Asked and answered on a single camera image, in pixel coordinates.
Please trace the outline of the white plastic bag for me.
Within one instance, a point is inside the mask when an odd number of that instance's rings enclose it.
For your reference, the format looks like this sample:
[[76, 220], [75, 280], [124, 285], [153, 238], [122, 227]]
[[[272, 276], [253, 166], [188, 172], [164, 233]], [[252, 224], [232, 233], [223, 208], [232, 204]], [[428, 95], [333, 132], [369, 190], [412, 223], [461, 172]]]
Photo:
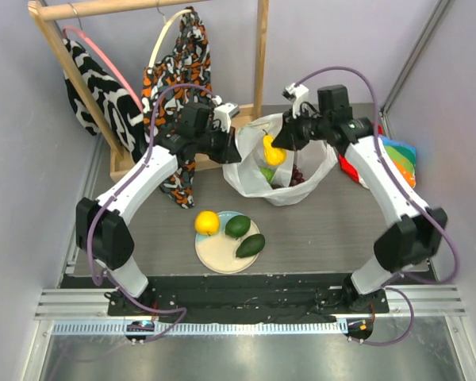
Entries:
[[[276, 137], [282, 127], [282, 115], [271, 114], [256, 119], [236, 132], [236, 146], [242, 161], [225, 164], [223, 175], [226, 182], [245, 198], [264, 198], [274, 206], [290, 206], [299, 203], [313, 192], [323, 178], [337, 164], [336, 154], [325, 142], [311, 141], [302, 150], [288, 151], [286, 161], [273, 167], [263, 155], [263, 136]], [[293, 166], [296, 165], [305, 181], [290, 187]], [[274, 182], [269, 184], [260, 167], [276, 170]]]

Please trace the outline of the light green fake apple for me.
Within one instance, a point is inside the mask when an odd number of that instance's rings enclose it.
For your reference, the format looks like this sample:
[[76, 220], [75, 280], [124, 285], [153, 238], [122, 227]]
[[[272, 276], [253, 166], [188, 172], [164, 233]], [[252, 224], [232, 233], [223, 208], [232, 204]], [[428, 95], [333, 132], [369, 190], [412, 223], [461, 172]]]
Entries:
[[274, 182], [276, 172], [275, 169], [269, 167], [260, 167], [259, 170], [269, 184]]

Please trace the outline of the yellow fake lemon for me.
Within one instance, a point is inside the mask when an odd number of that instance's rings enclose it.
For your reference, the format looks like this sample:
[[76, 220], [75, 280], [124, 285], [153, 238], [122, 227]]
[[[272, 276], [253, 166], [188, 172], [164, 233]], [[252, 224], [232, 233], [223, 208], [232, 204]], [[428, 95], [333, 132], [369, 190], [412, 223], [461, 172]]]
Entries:
[[201, 235], [211, 236], [220, 230], [220, 219], [216, 212], [203, 210], [194, 221], [194, 229]]

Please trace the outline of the green fake fruit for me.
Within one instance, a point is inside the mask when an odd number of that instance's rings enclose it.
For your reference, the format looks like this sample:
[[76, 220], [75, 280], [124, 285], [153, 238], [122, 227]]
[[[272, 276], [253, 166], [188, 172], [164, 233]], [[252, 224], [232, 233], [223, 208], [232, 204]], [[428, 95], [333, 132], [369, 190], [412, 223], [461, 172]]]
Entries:
[[251, 227], [251, 219], [244, 215], [236, 215], [225, 225], [225, 234], [231, 238], [241, 238]]

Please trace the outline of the green fake avocado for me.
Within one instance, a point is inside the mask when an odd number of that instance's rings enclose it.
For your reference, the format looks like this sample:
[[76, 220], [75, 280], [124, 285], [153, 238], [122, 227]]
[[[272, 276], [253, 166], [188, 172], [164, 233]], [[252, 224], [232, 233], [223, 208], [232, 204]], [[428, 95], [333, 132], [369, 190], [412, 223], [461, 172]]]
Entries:
[[256, 256], [266, 245], [265, 236], [261, 233], [253, 234], [245, 238], [235, 252], [235, 256], [240, 259]]

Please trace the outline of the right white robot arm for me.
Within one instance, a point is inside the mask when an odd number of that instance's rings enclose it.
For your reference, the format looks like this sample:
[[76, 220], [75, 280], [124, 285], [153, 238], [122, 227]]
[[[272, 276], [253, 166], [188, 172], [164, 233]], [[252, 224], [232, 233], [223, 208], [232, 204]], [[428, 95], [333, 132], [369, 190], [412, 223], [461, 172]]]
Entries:
[[372, 121], [354, 117], [345, 86], [320, 88], [317, 106], [309, 103], [309, 90], [302, 84], [293, 83], [282, 94], [292, 106], [282, 115], [273, 147], [298, 151], [312, 140], [324, 141], [362, 177], [385, 218], [387, 229], [374, 242], [372, 257], [342, 286], [345, 309], [361, 313], [395, 274], [437, 253], [438, 229], [447, 224], [447, 214], [431, 208], [406, 182], [374, 135]]

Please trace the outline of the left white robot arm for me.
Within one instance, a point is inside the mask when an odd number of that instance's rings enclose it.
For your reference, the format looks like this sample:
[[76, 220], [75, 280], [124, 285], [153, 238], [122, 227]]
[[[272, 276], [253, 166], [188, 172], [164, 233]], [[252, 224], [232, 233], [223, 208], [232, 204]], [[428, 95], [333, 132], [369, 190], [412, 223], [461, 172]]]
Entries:
[[132, 256], [132, 217], [157, 187], [196, 154], [219, 164], [239, 163], [231, 126], [239, 112], [239, 106], [231, 102], [215, 108], [186, 104], [173, 127], [155, 136], [153, 146], [119, 182], [97, 199], [82, 198], [76, 206], [77, 246], [128, 294], [125, 306], [135, 316], [143, 317], [152, 310], [153, 297], [148, 278]]

